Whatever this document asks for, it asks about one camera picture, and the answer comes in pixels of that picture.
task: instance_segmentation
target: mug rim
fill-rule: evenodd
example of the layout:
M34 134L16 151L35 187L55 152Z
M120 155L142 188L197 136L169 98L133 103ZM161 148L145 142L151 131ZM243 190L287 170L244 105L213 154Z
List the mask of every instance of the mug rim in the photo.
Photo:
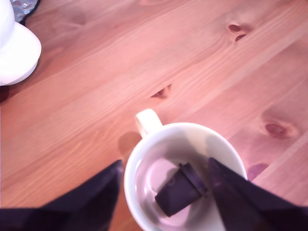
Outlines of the mug rim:
M220 135L218 132L214 131L211 128L205 127L203 125L190 123L190 122L178 122L178 123L170 123L170 124L163 125L158 131L148 134L145 138L142 138L138 142L138 144L134 147L133 151L131 152L128 158L125 172L124 172L124 194L125 194L126 202L128 204L129 211L134 217L135 221L138 223L138 225L145 231L148 231L149 229L153 231L161 231L161 229L151 225L151 221L145 216L144 212L142 211L142 208L138 205L138 203L134 205L134 203L132 202L133 195L130 195L130 192L128 189L129 187L133 187L133 186L129 186L131 183L131 179L129 178L128 173L131 171L136 171L136 169L138 168L138 164L136 166L132 166L131 164L135 153L139 152L141 147L143 147L146 143L148 143L152 139L152 137L158 135L161 132L164 132L167 129L171 129L172 127L201 128L205 130L206 132L213 134L217 136L218 138L220 138L222 141L224 141L224 143L228 146L228 148L233 152L234 157L236 158L236 160L241 166L241 175L247 180L247 172L246 172L246 169L245 169L245 166L243 164L241 157L239 156L235 148L230 144L230 142L226 138L224 138L222 135Z

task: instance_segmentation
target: dark object in mug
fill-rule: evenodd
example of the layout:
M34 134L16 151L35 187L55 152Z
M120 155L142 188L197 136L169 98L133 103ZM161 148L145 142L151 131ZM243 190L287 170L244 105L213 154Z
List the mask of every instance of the dark object in mug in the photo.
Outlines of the dark object in mug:
M191 164L179 164L179 167L155 197L159 207L168 217L180 212L202 196L206 197L207 187Z

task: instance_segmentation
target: wood grain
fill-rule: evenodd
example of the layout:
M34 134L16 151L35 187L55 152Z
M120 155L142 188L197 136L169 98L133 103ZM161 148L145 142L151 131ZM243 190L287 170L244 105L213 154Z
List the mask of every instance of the wood grain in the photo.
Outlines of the wood grain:
M43 0L27 26L42 56L1 104L1 206L126 162L145 108L218 131L250 180L307 205L307 1ZM123 190L111 230L139 230Z

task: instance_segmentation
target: mug handle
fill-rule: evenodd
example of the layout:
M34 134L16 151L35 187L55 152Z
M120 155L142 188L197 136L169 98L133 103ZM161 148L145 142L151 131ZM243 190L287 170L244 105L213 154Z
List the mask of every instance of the mug handle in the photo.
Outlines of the mug handle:
M163 126L155 111L152 109L145 109L136 114L136 125L142 138L148 134L158 131Z

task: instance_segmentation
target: white vase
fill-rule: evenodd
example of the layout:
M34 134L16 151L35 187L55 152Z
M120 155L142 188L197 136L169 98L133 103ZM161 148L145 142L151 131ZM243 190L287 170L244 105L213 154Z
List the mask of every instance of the white vase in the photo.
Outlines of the white vase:
M41 54L39 39L15 22L10 0L0 0L0 86L27 78Z

